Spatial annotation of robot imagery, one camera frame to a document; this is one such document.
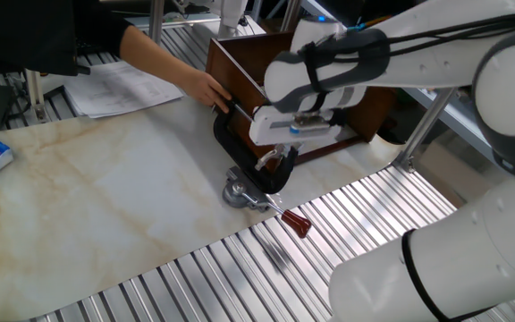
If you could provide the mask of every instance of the paper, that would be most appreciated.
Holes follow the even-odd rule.
[[[138,111],[182,97],[173,84],[125,62],[90,67],[90,75],[70,77],[67,97],[80,115],[92,118]]]

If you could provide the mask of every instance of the person's arm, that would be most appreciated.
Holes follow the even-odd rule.
[[[232,99],[209,74],[170,55],[125,19],[114,16],[98,0],[73,0],[78,37],[98,44],[143,72],[170,81],[199,102],[227,112],[220,96]]]
[[[228,111],[221,97],[232,99],[232,96],[212,76],[166,52],[136,27],[130,26],[124,31],[120,53],[127,63],[170,81],[202,104],[216,104],[224,112]]]

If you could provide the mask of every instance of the marble-patterned surface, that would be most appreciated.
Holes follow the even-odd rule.
[[[213,119],[185,97],[0,132],[15,156],[0,172],[0,320],[59,309],[273,216],[222,201],[233,161]],[[300,165],[283,206],[371,174],[399,149],[375,138]]]

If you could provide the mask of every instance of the wooden panel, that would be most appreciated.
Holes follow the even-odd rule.
[[[253,114],[256,106],[262,106],[266,98],[259,86],[233,60],[222,45],[215,39],[210,42],[206,72],[212,75],[226,90],[236,97],[241,107],[249,115]],[[236,113],[230,121],[230,130],[236,133],[243,142],[254,152],[256,157],[262,157],[273,149],[273,146],[256,146],[249,138],[249,121],[240,113]],[[277,167],[275,160],[269,162],[266,168],[273,172]]]
[[[264,84],[267,66],[282,51],[289,51],[293,32],[220,40],[220,45],[252,80]]]
[[[267,102],[260,88],[267,66],[282,51],[291,47],[292,32],[259,35],[225,40],[212,39],[208,51],[207,72],[220,82],[249,115],[257,106]],[[396,95],[390,89],[369,88],[363,100],[351,107],[347,114],[348,125],[359,135],[331,146],[308,152],[298,157],[297,164],[322,157],[361,141],[371,141],[396,102]],[[256,146],[249,138],[249,121],[236,113],[229,123],[229,129],[254,152],[262,157],[274,146]],[[271,160],[266,168],[273,172],[278,160]]]

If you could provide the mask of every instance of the red screwdriver handle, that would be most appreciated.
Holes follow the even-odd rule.
[[[309,219],[296,215],[290,210],[283,211],[282,220],[293,230],[300,238],[305,238],[308,235],[311,222]]]

